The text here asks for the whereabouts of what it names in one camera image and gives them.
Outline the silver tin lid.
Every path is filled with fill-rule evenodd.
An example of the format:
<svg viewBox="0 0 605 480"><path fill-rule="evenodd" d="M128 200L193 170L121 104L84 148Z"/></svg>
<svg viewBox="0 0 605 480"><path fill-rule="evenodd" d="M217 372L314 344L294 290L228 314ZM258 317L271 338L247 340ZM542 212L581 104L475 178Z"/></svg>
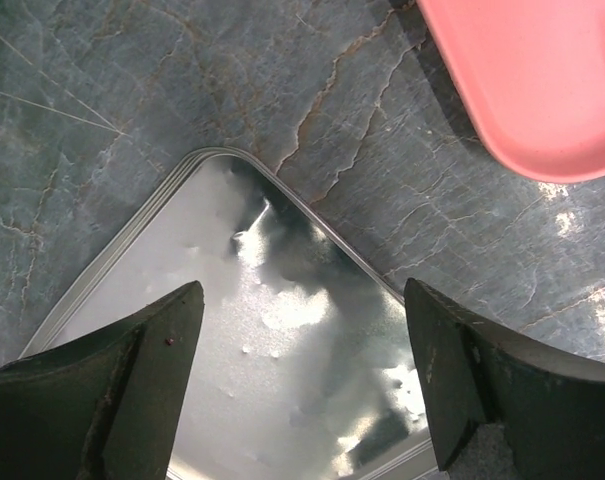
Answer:
<svg viewBox="0 0 605 480"><path fill-rule="evenodd" d="M401 296L255 157L187 154L25 347L198 281L171 479L423 479L436 469Z"/></svg>

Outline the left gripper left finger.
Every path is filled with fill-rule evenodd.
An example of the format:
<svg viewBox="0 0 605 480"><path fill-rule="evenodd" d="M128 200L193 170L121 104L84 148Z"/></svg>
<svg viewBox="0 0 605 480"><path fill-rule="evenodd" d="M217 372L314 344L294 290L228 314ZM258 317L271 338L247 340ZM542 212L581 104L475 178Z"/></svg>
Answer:
<svg viewBox="0 0 605 480"><path fill-rule="evenodd" d="M0 479L163 479L200 334L193 281L0 368Z"/></svg>

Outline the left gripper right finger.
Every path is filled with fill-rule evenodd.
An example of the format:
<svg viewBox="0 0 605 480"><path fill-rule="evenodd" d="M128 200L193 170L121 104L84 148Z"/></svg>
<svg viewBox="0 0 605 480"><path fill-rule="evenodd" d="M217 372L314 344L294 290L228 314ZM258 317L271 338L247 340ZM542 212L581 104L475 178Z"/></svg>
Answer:
<svg viewBox="0 0 605 480"><path fill-rule="evenodd" d="M411 349L439 470L500 424L524 479L605 479L605 363L474 313L428 284L404 287Z"/></svg>

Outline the pink plastic tray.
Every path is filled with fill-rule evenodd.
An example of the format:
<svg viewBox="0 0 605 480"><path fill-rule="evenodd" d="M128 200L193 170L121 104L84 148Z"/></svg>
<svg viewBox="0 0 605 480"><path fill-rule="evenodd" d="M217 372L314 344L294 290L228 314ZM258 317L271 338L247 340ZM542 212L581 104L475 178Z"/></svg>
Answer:
<svg viewBox="0 0 605 480"><path fill-rule="evenodd" d="M418 6L499 163L551 183L605 176L605 0Z"/></svg>

